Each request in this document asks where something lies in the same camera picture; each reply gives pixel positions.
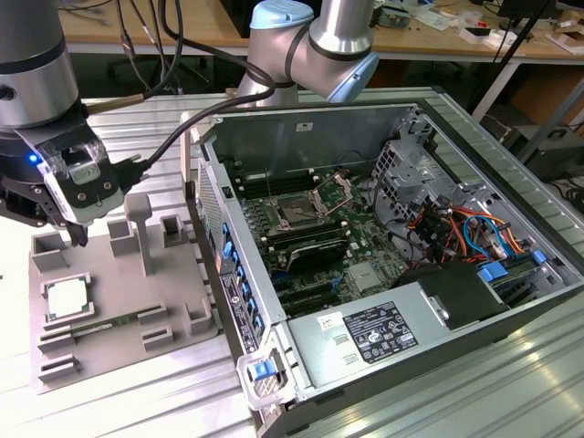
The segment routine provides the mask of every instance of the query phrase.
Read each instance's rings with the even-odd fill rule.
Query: black cable
[[[417,244],[416,242],[414,242],[412,239],[409,239],[408,237],[404,237],[402,235],[398,235],[396,233],[393,232],[389,232],[387,234],[387,237],[389,240],[391,240],[393,237],[397,237],[398,239],[402,240],[403,242],[410,244],[411,246],[413,246],[414,248],[419,249],[420,251],[424,251],[423,246]]]
[[[499,49],[496,51],[495,57],[493,58],[493,64],[495,64],[496,60],[499,58],[499,53],[501,53],[501,50],[505,45],[505,40],[507,39],[509,30],[511,30],[511,23],[512,23],[511,20],[509,20],[509,23],[507,24],[507,29],[505,29],[505,34],[503,35],[503,41],[501,41],[501,45],[499,46]]]
[[[164,76],[166,76],[166,69],[170,68],[171,65],[166,60],[166,56],[164,55],[164,46],[162,45],[161,29],[158,26],[158,17],[156,16],[156,7],[154,6],[153,0],[148,0],[148,7],[150,8],[151,19],[154,24],[154,41],[156,42],[158,53],[160,53],[162,60],[161,78],[164,78]],[[178,89],[182,90],[183,86],[181,85],[181,81],[178,79],[178,76],[174,76],[174,80],[176,81]]]
[[[544,13],[546,8],[549,6],[549,4],[552,1],[554,1],[554,0],[542,0],[541,1],[541,4],[537,8],[537,11],[529,18],[529,21],[527,21],[527,24],[525,25],[525,27],[523,27],[523,29],[521,29],[521,32],[519,32],[517,39],[511,45],[511,47],[507,50],[503,59],[501,59],[501,61],[496,64],[496,70],[493,73],[491,79],[489,81],[487,81],[487,83],[485,83],[482,87],[481,86],[478,87],[476,93],[473,95],[473,98],[470,101],[470,104],[466,108],[466,111],[469,114],[472,114],[473,112],[475,112],[476,107],[478,107],[478,104],[481,103],[481,100],[483,100],[483,96],[488,92],[488,90],[491,88],[493,83],[496,81],[496,79],[499,77],[499,75],[503,71],[503,68],[506,67],[506,65],[509,63],[511,58],[515,55],[515,53],[519,49],[519,46],[521,46],[523,41],[527,38],[527,36],[529,35],[529,32],[531,32],[531,29],[533,29],[533,26],[536,25],[537,20],[541,17],[541,15]]]
[[[357,155],[359,158],[361,158],[365,162],[370,162],[371,161],[370,159],[366,158],[365,155],[363,155],[361,152],[357,151],[356,149],[353,149],[352,151],[344,151],[343,153],[340,154],[339,158],[337,159],[337,165],[336,165],[336,167],[339,167],[340,166],[340,162],[342,162],[343,159],[347,158],[352,153],[354,153],[355,155]]]
[[[141,10],[136,5],[136,1],[130,0],[130,4],[131,4],[132,9],[134,10],[134,13],[138,17],[138,21],[140,21],[142,29],[144,29],[144,33],[146,34],[148,39],[154,44],[154,46],[156,47],[156,51],[158,52],[158,54],[161,58],[161,63],[162,63],[161,80],[162,80],[166,76],[166,68],[169,67],[169,64],[166,61],[166,58],[164,57],[164,49],[162,48],[161,32],[160,32],[160,28],[158,27],[158,18],[156,16],[156,9],[154,7],[154,3],[152,2],[152,0],[149,0],[149,2],[148,2],[149,7],[150,7],[150,12],[151,12],[151,19],[154,23],[154,29],[155,29],[154,34],[151,32],[148,24],[146,23],[146,19],[142,15]]]
[[[181,62],[181,55],[183,54],[183,41],[184,41],[184,25],[183,25],[183,10],[181,9],[181,1],[174,0],[176,5],[176,21],[178,23],[179,32],[174,39],[176,41],[176,48],[174,50],[174,59],[172,60],[171,66],[166,72],[166,76],[156,85],[154,88],[146,91],[142,94],[144,100],[152,98],[160,94],[169,82],[174,78],[177,68]],[[163,23],[166,23],[166,0],[158,1],[158,15]]]
[[[171,37],[172,39],[174,39],[177,42],[177,47],[180,46],[180,48],[182,50],[183,44],[185,44],[187,47],[192,47],[192,48],[195,48],[197,50],[201,50],[203,52],[220,57],[221,59],[224,59],[228,62],[233,62],[234,64],[237,64],[238,66],[244,67],[244,68],[252,71],[257,76],[259,76],[261,79],[263,79],[264,82],[267,83],[268,85],[267,85],[267,90],[262,91],[261,93],[257,93],[255,95],[251,95],[251,96],[241,96],[241,97],[229,99],[229,100],[226,100],[223,102],[219,102],[210,108],[202,110],[198,114],[192,116],[187,121],[181,123],[178,126],[178,128],[176,128],[174,130],[174,132],[164,141],[164,143],[147,160],[146,169],[150,169],[152,167],[152,165],[155,162],[157,162],[162,157],[162,155],[171,148],[171,146],[174,144],[174,142],[177,141],[181,137],[181,135],[183,135],[186,131],[188,131],[194,124],[196,124],[200,120],[203,120],[206,117],[212,116],[213,114],[216,114],[217,112],[219,112],[221,110],[226,110],[228,108],[236,107],[239,105],[245,105],[247,103],[253,103],[253,102],[257,102],[259,100],[267,99],[267,98],[271,97],[274,94],[274,92],[276,91],[276,83],[274,82],[274,80],[267,73],[265,73],[264,70],[262,70],[258,66],[251,64],[250,62],[247,62],[246,60],[240,59],[239,57],[235,57],[235,56],[233,56],[227,52],[224,52],[223,50],[220,50],[218,48],[209,47],[205,44],[197,43],[197,42],[192,41],[190,39],[184,38],[184,35],[183,35],[183,13],[181,11],[180,1],[175,0],[175,2],[177,4],[177,17],[179,18],[178,19],[178,21],[179,21],[179,33],[178,34],[176,34],[172,29],[169,28],[168,21],[166,19],[166,11],[165,11],[166,0],[159,1],[159,9],[160,9],[159,15],[160,15],[161,23],[162,23],[162,29],[164,29],[164,32],[166,32],[166,34],[169,37]],[[180,57],[180,55],[174,58],[174,61],[172,62],[171,70],[172,70],[172,67],[175,67],[175,69],[176,69],[175,64],[178,61],[179,57]],[[156,88],[152,89],[151,92],[153,92],[153,91],[158,92],[158,90]]]
[[[84,11],[86,9],[93,9],[94,7],[105,6],[105,5],[108,5],[114,1],[115,0],[106,0],[105,2],[96,3],[95,5],[88,5],[88,6],[63,6],[63,7],[60,7],[58,10],[59,11]]]
[[[486,9],[487,11],[489,11],[489,12],[492,12],[495,15],[497,15],[497,13],[499,12],[499,11],[494,11],[493,9],[487,7],[487,3],[483,4],[483,8]]]
[[[131,42],[130,34],[128,34],[128,29],[126,28],[126,23],[124,21],[124,14],[123,14],[123,11],[121,10],[121,0],[116,0],[116,12],[118,13],[118,21],[120,22],[120,37],[121,37],[121,44],[123,45],[123,48],[124,48],[124,52],[126,53],[126,56],[128,57],[130,65],[131,65],[132,69],[134,70],[134,74],[140,80],[140,82],[144,85],[144,87],[146,87],[146,89],[149,90],[150,85],[148,85],[148,82],[146,82],[146,80],[142,77],[142,74],[138,70],[138,66],[136,65],[136,62],[134,61],[134,58],[136,57],[136,52],[134,50],[134,45]]]

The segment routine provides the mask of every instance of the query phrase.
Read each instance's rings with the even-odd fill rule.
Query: workbench
[[[436,1],[439,5],[451,4],[444,0]],[[146,0],[136,0],[136,4],[150,16]],[[485,8],[473,5],[469,0],[463,0],[457,5],[449,6],[455,11],[473,10],[483,14],[483,20],[492,27],[498,28],[501,18]],[[104,16],[111,26],[101,26],[96,22],[80,19],[61,12],[61,22],[65,30],[68,49],[71,53],[110,53],[122,54],[120,30],[114,4],[103,6]],[[125,5],[126,26],[136,46],[138,54],[156,54],[155,47],[144,34],[140,22]],[[169,21],[176,29],[174,2],[168,2]],[[247,55],[248,40],[237,33],[229,15],[225,12],[219,0],[189,0],[182,2],[185,36],[197,42],[219,47],[238,56]],[[555,64],[584,65],[584,57],[571,55],[561,47],[546,38],[547,31],[535,30],[535,37],[524,43],[514,58],[501,72],[500,76],[486,93],[476,108],[473,116],[480,120],[493,105],[505,85],[513,77],[522,64]],[[438,31],[419,21],[412,20],[407,30],[376,27],[374,29],[373,49],[380,54],[381,59],[417,60],[417,61],[453,61],[453,62],[485,62],[490,63],[495,56],[495,50],[485,45],[473,45],[459,37],[458,27]],[[174,43],[166,35],[162,35],[162,43],[167,54],[174,52]],[[204,52],[185,47],[185,55],[203,55]]]
[[[360,98],[399,97],[426,99],[449,120],[457,117],[455,103],[428,88],[367,90]],[[201,110],[220,99],[224,95],[159,97],[128,109],[92,116],[89,123],[103,139],[113,162],[136,153],[147,157],[177,126],[184,111]],[[302,93],[300,99],[321,100],[309,93]],[[489,141],[480,140],[489,135],[484,130],[468,130],[463,125],[460,130],[461,135],[474,139],[475,147],[490,147]],[[195,148],[191,156],[193,159],[198,156]],[[161,215],[178,214],[196,241],[183,198],[179,142],[149,174],[151,178],[133,189],[134,193],[147,193],[151,198],[154,215],[149,224],[156,223]],[[529,184],[533,187],[537,183],[514,182],[519,191]],[[548,189],[537,184],[533,191],[548,192]],[[532,192],[525,197],[538,194]],[[551,203],[543,205],[542,214],[545,211],[553,214],[549,212],[551,207]],[[108,219],[119,219],[122,215],[123,211],[117,209]],[[562,219],[560,216],[550,216],[550,222]],[[27,253],[30,236],[48,231],[50,227],[33,230],[0,218],[1,436],[111,433],[142,437],[186,431],[192,437],[255,436],[253,417],[247,409],[223,334],[60,390],[35,395],[28,386]],[[106,234],[106,221],[96,221],[89,231],[90,235]],[[569,242],[584,252],[582,244],[576,240]],[[581,294],[507,339],[363,401],[297,436],[357,437],[367,433],[376,436],[582,436],[583,317],[584,294]]]

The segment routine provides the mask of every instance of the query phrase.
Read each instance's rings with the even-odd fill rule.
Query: white plastic part
[[[296,384],[292,370],[290,369],[285,355],[282,349],[279,348],[276,340],[275,334],[272,332],[264,347],[254,351],[253,353],[241,356],[237,360],[237,365],[235,366],[239,380],[241,381],[242,389],[244,390],[244,396],[247,400],[247,405],[252,411],[259,411],[261,409],[267,408],[273,404],[283,404],[292,402],[296,398]],[[273,359],[273,355],[279,352],[280,358],[282,358],[283,370],[286,374],[286,382],[277,391],[271,392],[267,395],[258,395],[256,392],[256,382],[252,380],[250,373],[247,372],[250,367],[254,364],[262,362],[264,360]]]

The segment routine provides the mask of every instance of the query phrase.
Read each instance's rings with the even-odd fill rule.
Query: orange wire
[[[460,245],[463,248],[463,256],[467,256],[466,242],[464,241],[463,235],[461,234],[460,230],[458,229],[458,225],[456,224],[456,222],[454,221],[452,216],[450,216],[450,223],[453,225],[453,230],[456,233],[456,237],[458,237],[458,241],[460,242]]]
[[[504,220],[502,220],[502,219],[499,219],[498,217],[495,217],[495,216],[493,216],[493,215],[491,215],[491,214],[489,214],[489,213],[487,213],[487,212],[481,212],[481,213],[478,213],[478,212],[475,212],[475,211],[473,211],[473,210],[469,210],[469,209],[467,209],[467,208],[463,208],[463,207],[460,207],[460,208],[455,208],[454,210],[455,210],[456,212],[458,212],[458,213],[465,214],[465,215],[468,215],[468,216],[476,216],[476,215],[480,214],[480,215],[482,215],[482,216],[484,216],[484,217],[488,217],[489,219],[492,219],[492,220],[494,220],[495,222],[498,222],[498,223],[500,223],[500,224],[504,224],[504,223],[505,223],[505,221],[504,221]],[[515,240],[515,238],[513,237],[513,233],[511,232],[511,229],[510,229],[510,228],[507,228],[507,233],[509,234],[509,239],[505,239],[505,240],[507,241],[507,243],[508,243],[508,244],[510,244],[510,245],[511,245],[511,247],[512,247],[512,248],[513,248],[513,249],[514,249],[516,252],[518,252],[519,254],[524,254],[524,253],[525,253],[525,251],[524,251],[523,249],[521,249],[521,247],[519,246],[519,244],[516,242],[516,240]]]

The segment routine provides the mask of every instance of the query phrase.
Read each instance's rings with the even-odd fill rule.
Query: wooden desk
[[[155,54],[156,50],[144,35],[140,22],[127,2],[123,2],[126,26],[139,54]],[[142,13],[150,21],[146,0],[136,0]],[[490,27],[498,28],[500,18],[485,8],[463,0],[460,4],[450,6],[456,11],[474,10],[483,14],[483,19]],[[69,51],[72,53],[123,53],[120,45],[120,30],[114,4],[102,7],[104,18],[111,26],[77,18],[61,12],[61,22],[65,30]],[[168,0],[168,17],[172,27],[176,28],[176,16],[173,0]],[[182,1],[182,15],[185,36],[200,43],[222,48],[234,55],[247,54],[248,40],[241,38],[219,0]],[[584,57],[575,57],[546,39],[546,31],[534,31],[535,37],[524,43],[489,90],[481,104],[474,112],[480,120],[495,102],[509,79],[513,77],[521,64],[567,64],[584,65]],[[492,62],[495,50],[485,45],[473,45],[458,36],[458,28],[444,31],[433,29],[419,21],[412,20],[407,30],[379,27],[374,30],[374,49],[381,59],[431,60],[458,62]],[[165,52],[174,50],[173,41],[162,36]],[[185,47],[185,55],[201,55],[203,52]]]

